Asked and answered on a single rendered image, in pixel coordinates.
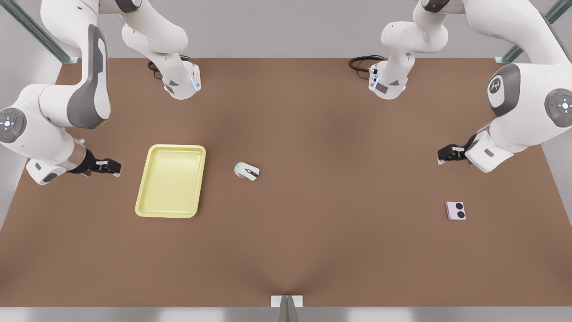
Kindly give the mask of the pink flip phone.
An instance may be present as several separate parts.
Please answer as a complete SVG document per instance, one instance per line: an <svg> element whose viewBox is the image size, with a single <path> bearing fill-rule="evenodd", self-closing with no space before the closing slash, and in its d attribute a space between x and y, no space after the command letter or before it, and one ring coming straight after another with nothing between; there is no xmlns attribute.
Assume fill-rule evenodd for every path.
<svg viewBox="0 0 572 322"><path fill-rule="evenodd" d="M465 208L463 202L445 202L447 217L449 220L465 220Z"/></svg>

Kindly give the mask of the yellow rectangular tray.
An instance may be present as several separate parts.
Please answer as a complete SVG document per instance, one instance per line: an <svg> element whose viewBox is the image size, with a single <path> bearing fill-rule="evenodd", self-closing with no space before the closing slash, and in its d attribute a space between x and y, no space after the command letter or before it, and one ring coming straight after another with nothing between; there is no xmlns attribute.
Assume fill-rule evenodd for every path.
<svg viewBox="0 0 572 322"><path fill-rule="evenodd" d="M192 218L198 212L206 149L155 144L149 148L135 202L140 217Z"/></svg>

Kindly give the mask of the white computer mouse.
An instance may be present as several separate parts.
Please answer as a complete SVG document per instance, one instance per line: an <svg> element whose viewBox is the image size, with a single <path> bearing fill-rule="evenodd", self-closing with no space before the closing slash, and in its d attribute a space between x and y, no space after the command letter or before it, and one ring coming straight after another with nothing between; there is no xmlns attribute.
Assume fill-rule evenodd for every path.
<svg viewBox="0 0 572 322"><path fill-rule="evenodd" d="M260 169L247 163L239 162L234 167L234 173L238 177L245 178L250 181L255 181L259 177Z"/></svg>

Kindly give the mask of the silver frame post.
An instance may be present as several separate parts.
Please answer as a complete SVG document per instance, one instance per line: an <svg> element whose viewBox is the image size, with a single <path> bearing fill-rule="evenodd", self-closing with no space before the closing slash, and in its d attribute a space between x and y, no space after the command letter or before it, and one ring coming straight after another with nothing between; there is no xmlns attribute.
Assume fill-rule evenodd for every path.
<svg viewBox="0 0 572 322"><path fill-rule="evenodd" d="M533 64L572 64L542 14L528 0L497 0L493 35L517 45Z"/></svg>
<svg viewBox="0 0 572 322"><path fill-rule="evenodd" d="M68 55L55 40L31 18L16 0L0 0L0 6L45 47L61 64L77 64L79 58Z"/></svg>
<svg viewBox="0 0 572 322"><path fill-rule="evenodd" d="M276 322L299 322L297 308L303 307L302 295L272 295L270 306L278 308Z"/></svg>

